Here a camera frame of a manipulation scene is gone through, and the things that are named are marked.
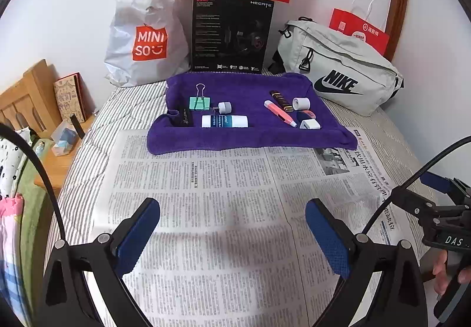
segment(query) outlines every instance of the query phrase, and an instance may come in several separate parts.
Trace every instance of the pink pen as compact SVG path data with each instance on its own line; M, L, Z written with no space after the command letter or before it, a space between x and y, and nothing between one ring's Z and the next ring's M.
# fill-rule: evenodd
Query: pink pen
M287 114L285 111L283 111L279 106L276 106L272 101L265 101L265 107L270 110L274 115L279 117L283 122L286 122L288 125L291 125L293 128L295 128L296 122L293 121L293 119Z

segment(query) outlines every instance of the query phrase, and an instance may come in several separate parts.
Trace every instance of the wooden headboard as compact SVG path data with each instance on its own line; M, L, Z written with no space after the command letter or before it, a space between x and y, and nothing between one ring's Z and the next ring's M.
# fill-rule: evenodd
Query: wooden headboard
M21 80L0 94L0 121L16 130L29 126L41 138L49 138L62 122L55 80L45 60L24 72Z

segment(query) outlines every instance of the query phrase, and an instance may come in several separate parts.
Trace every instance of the nike swoosh logo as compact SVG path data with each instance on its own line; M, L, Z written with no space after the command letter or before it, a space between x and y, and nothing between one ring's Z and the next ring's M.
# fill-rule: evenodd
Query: nike swoosh logo
M344 95L362 95L361 93L348 92L346 90L334 89L334 88L329 88L327 86L324 86L324 84L322 83L322 80L324 78L326 78L326 76L321 77L314 84L314 89L317 90L318 92L321 92L321 93L341 93L341 94L344 94Z

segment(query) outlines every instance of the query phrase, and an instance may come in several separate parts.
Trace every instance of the gray waist bag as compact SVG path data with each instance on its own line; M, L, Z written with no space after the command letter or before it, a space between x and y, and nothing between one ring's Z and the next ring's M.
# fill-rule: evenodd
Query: gray waist bag
M281 70L305 74L318 96L362 116L404 87L401 74L373 47L315 22L288 22L273 58Z

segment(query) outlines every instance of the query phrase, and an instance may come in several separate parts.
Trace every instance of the miniso bag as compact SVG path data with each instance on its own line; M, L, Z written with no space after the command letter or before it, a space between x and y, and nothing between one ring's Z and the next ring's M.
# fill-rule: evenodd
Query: miniso bag
M175 0L117 0L105 64L109 81L129 87L188 71L188 43Z
M372 46L312 21L288 22L273 58L285 71L305 74L318 96L362 116L404 87L401 74Z

